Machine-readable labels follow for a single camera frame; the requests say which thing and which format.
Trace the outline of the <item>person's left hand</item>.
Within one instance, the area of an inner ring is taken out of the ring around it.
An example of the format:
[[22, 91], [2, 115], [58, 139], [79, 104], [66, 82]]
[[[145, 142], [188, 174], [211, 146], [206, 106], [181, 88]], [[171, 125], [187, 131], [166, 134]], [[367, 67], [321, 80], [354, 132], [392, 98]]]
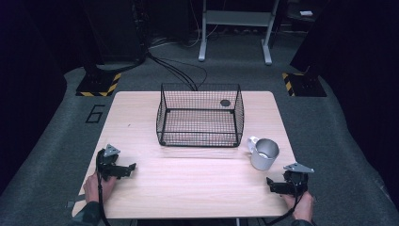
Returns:
[[[103, 202], [106, 202], [109, 197], [112, 194], [112, 191], [114, 189], [114, 186], [117, 182], [116, 177], [110, 177], [107, 181], [105, 181], [103, 178], [101, 178], [101, 184], [103, 188]], [[94, 172], [92, 175], [90, 175], [84, 185], [84, 191], [85, 191], [85, 200], [86, 203], [89, 202], [98, 202], [100, 200], [99, 198], [99, 182], [98, 182], [98, 177], [97, 173]]]

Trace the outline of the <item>black wire mesh basket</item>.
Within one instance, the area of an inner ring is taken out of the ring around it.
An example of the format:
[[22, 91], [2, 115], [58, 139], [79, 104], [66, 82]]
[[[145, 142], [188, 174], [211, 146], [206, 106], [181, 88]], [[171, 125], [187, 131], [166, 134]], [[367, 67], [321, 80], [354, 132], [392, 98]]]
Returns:
[[[229, 100], [230, 106], [222, 106]], [[240, 145], [245, 124], [238, 84], [176, 84], [161, 86], [156, 135], [162, 146], [223, 147]]]

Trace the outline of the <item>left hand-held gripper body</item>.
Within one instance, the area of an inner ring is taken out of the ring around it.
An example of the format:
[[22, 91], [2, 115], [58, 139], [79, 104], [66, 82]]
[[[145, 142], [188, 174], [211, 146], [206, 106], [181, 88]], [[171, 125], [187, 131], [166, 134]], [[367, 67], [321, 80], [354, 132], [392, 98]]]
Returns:
[[111, 174], [126, 173], [124, 167], [117, 166], [120, 150], [107, 144], [105, 148], [98, 151], [96, 156], [96, 170], [100, 173], [104, 180], [108, 180]]

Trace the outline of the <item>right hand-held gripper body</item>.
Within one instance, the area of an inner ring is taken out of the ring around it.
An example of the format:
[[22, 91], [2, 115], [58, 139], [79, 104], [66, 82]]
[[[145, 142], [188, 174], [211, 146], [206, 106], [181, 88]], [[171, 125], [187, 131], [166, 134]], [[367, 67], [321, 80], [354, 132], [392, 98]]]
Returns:
[[308, 190], [309, 174], [314, 173], [313, 168], [299, 163], [293, 163], [284, 167], [284, 180], [289, 186], [289, 194], [299, 197]]

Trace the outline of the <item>person's right hand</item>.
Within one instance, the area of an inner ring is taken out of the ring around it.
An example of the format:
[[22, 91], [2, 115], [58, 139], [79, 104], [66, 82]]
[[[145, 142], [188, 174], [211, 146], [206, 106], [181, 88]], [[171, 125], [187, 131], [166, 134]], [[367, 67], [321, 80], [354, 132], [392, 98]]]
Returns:
[[294, 220], [302, 220], [311, 223], [313, 196], [310, 192], [305, 192], [298, 202], [295, 202], [295, 198], [290, 195], [282, 195], [281, 197], [286, 202], [288, 208], [293, 208], [295, 206], [295, 210], [292, 214]]

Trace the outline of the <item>white mug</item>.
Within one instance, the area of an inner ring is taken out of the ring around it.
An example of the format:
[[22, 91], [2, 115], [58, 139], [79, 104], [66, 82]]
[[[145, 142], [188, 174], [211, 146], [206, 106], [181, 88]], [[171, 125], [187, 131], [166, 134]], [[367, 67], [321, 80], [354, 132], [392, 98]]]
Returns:
[[249, 137], [250, 162], [256, 170], [269, 170], [279, 156], [278, 144], [268, 138]]

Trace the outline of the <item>white metal stand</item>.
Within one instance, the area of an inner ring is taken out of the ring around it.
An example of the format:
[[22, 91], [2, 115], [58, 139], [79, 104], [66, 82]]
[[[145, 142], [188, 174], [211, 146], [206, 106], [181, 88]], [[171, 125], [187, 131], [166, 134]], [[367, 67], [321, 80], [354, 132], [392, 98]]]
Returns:
[[270, 54], [269, 40], [273, 30], [279, 0], [273, 0], [273, 7], [267, 12], [250, 12], [250, 11], [228, 11], [228, 10], [210, 10], [207, 8], [207, 0], [202, 0], [202, 34], [199, 48], [199, 61], [203, 62], [206, 57], [207, 48], [207, 25], [241, 25], [252, 27], [266, 27], [265, 37], [261, 40], [263, 49], [263, 59], [267, 66], [272, 64]]

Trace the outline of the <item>black hazard striped stand base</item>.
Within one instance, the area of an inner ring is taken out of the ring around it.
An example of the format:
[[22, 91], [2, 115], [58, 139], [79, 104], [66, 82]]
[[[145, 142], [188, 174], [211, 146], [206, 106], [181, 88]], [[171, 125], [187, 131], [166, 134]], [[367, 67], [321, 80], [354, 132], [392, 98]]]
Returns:
[[282, 78], [288, 94], [292, 97], [326, 97], [318, 78], [303, 73], [283, 73]]
[[120, 80], [120, 73], [104, 73], [98, 78], [92, 78], [86, 75], [78, 85], [76, 96], [110, 96], [113, 94]]

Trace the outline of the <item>dark equipment column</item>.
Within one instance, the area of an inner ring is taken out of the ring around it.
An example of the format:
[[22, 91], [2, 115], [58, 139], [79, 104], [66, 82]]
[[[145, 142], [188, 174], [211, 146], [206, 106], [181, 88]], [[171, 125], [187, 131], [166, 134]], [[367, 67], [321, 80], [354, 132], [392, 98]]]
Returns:
[[83, 0], [103, 64], [137, 67], [145, 61], [145, 38], [135, 0]]

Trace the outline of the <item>dark curtain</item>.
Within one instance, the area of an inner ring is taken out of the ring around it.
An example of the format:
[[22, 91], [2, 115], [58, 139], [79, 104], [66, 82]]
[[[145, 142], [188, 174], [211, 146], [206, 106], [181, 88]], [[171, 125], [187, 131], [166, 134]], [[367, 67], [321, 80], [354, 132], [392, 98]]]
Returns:
[[80, 0], [0, 0], [0, 195], [83, 66]]
[[329, 84], [399, 209], [399, 0], [329, 0], [291, 65]]

